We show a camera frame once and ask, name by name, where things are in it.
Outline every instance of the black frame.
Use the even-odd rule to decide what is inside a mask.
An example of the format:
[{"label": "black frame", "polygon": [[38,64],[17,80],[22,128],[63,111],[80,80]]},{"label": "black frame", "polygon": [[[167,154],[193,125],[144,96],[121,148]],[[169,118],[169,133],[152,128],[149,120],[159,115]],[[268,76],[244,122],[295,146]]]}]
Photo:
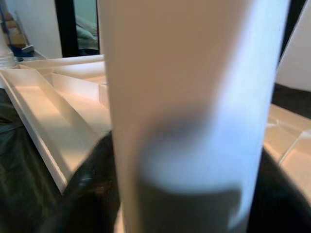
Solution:
[{"label": "black frame", "polygon": [[73,0],[55,0],[63,57],[79,56]]},{"label": "black frame", "polygon": [[101,51],[101,44],[100,44],[100,33],[99,33],[99,17],[98,17],[98,2],[96,1],[96,18],[97,18],[97,32],[98,32],[98,35],[97,35],[97,41],[98,41],[98,51],[100,52]]}]

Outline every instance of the white wall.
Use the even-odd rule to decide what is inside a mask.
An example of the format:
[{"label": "white wall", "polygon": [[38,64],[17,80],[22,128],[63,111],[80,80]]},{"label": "white wall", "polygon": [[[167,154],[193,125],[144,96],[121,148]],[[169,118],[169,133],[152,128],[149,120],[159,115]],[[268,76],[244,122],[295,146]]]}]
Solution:
[{"label": "white wall", "polygon": [[0,0],[0,6],[1,6],[1,10],[7,11],[5,0]]},{"label": "white wall", "polygon": [[30,44],[46,58],[61,58],[62,49],[54,0],[6,0]]},{"label": "white wall", "polygon": [[97,23],[96,0],[74,0],[74,10],[76,16]]},{"label": "white wall", "polygon": [[277,83],[311,91],[311,1],[308,0],[280,62]]}]

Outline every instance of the white tray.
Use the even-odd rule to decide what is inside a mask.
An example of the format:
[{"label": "white tray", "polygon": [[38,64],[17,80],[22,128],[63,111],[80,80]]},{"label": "white tray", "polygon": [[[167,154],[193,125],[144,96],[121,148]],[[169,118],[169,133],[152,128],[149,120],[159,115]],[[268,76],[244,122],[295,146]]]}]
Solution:
[{"label": "white tray", "polygon": [[[90,64],[81,64],[79,69],[83,66],[89,70]],[[20,67],[24,69],[3,70],[0,80],[62,191],[96,142],[111,129],[107,85],[93,80],[99,69],[75,78],[54,73],[55,68],[42,76],[31,67]],[[70,73],[72,67],[59,70],[75,76]]]}]

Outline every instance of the white paper tube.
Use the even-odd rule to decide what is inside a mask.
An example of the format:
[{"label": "white paper tube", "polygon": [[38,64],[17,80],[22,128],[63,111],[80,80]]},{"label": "white paper tube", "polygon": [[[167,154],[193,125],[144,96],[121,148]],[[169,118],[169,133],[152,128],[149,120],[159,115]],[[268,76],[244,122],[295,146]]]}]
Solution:
[{"label": "white paper tube", "polygon": [[102,2],[126,232],[246,230],[288,5]]}]

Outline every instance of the cardboard box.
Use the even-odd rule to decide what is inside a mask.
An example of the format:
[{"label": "cardboard box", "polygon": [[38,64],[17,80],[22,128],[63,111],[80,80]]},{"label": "cardboard box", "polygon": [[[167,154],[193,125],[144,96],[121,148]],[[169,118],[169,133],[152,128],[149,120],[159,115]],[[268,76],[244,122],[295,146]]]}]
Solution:
[{"label": "cardboard box", "polygon": [[14,20],[13,17],[12,17],[12,15],[11,15],[9,12],[4,12],[3,14],[4,14],[4,20],[5,20],[5,21]]},{"label": "cardboard box", "polygon": [[[1,25],[2,25],[3,32],[7,33],[5,26],[4,26],[4,22],[2,22]],[[21,34],[19,26],[18,26],[16,21],[14,21],[14,20],[6,21],[5,25],[6,25],[10,34],[12,34],[12,35]]]},{"label": "cardboard box", "polygon": [[[6,44],[9,45],[8,35],[5,34],[4,37]],[[26,40],[23,34],[10,35],[10,38],[12,45],[14,45],[15,47],[24,48],[26,46]]]}]

